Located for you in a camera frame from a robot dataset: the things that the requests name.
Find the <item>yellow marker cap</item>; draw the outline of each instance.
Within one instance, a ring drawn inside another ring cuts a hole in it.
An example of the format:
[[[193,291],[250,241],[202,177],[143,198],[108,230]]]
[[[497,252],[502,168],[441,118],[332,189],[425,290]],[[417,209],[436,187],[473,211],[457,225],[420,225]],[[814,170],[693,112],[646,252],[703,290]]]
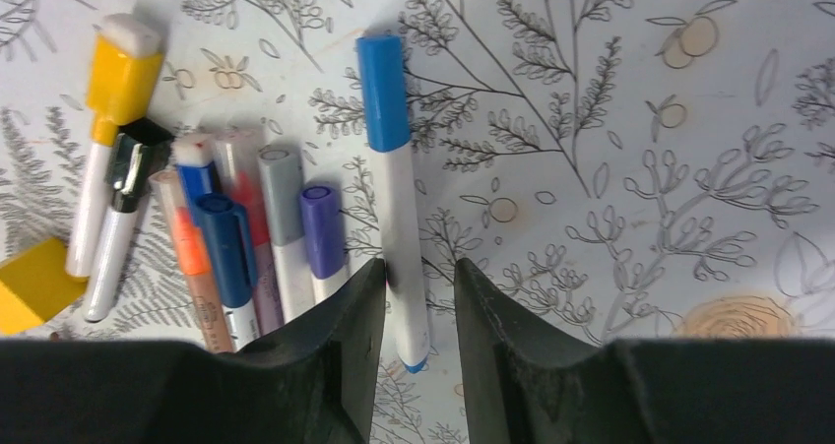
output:
[[[84,294],[86,285],[64,273],[66,256],[53,237],[0,264],[0,332],[40,326]]]
[[[162,54],[134,58],[99,35],[87,106],[96,113],[91,137],[112,146],[118,126],[144,116],[162,66]]]

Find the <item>table surface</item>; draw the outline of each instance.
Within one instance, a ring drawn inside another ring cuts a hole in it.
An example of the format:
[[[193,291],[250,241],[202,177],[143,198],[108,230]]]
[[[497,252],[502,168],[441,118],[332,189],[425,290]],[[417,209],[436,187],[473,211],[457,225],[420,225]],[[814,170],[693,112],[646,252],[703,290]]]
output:
[[[95,25],[132,10],[166,34],[150,117],[297,145],[352,271],[379,255],[353,42],[404,37],[434,347],[409,375],[386,335],[373,442],[468,442],[465,256],[593,344],[835,328],[835,0],[0,0],[5,256],[66,238]],[[162,228],[152,201],[106,320],[27,335],[199,342]]]

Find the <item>orange marker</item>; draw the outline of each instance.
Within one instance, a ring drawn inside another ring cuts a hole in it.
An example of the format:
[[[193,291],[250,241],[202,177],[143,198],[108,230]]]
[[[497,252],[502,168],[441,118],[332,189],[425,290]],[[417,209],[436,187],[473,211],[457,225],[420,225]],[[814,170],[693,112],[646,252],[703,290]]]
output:
[[[231,352],[231,338],[215,279],[212,277],[206,245],[200,229],[191,221],[176,171],[169,169],[155,173],[151,177],[151,186],[165,215],[177,262],[194,301],[206,349],[212,352]]]

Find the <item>pen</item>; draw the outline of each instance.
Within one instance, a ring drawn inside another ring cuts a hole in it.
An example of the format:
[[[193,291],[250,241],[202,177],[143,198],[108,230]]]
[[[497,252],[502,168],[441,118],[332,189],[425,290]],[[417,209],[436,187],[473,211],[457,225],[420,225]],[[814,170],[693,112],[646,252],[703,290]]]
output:
[[[238,351],[261,336],[252,300],[258,274],[246,210],[220,193],[203,195],[195,205],[226,326]]]
[[[96,255],[110,197],[102,181],[118,126],[145,115],[162,65],[160,42],[156,32],[129,14],[110,15],[101,23],[87,93],[87,106],[96,116],[64,264],[67,275],[79,282],[90,276]]]
[[[279,329],[284,321],[264,196],[261,194],[261,175],[258,171],[258,149],[261,146],[255,131],[231,130],[215,140],[215,160],[224,193],[235,203],[243,205],[249,218],[258,271],[258,282],[253,291],[255,311],[261,332],[268,334]]]
[[[400,39],[361,37],[356,49],[392,329],[400,359],[417,373],[429,354],[429,326]]]
[[[288,323],[316,304],[298,202],[303,183],[301,162],[298,155],[269,145],[258,153],[258,167],[282,311]]]
[[[197,216],[194,201],[207,193],[220,193],[221,181],[215,166],[215,143],[210,134],[186,134],[171,144],[174,163],[185,192],[191,219]]]
[[[112,198],[84,294],[82,310],[87,321],[101,321],[113,307],[139,203],[149,176],[167,163],[172,140],[171,133],[144,117],[119,129],[107,165],[106,180],[112,187]]]
[[[299,204],[313,274],[313,296],[318,304],[348,281],[340,199],[327,186],[311,186],[301,192]]]
[[[191,294],[206,349],[232,352],[209,254],[200,230],[192,222],[177,172],[171,169],[158,171],[151,176],[151,187],[168,225],[177,263]]]

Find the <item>purple marker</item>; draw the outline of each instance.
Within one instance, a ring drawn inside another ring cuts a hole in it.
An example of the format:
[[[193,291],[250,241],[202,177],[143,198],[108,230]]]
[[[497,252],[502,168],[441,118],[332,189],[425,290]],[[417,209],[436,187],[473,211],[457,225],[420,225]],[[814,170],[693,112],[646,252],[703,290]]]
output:
[[[348,281],[339,194],[327,186],[311,186],[301,192],[299,203],[313,296],[319,304]]]

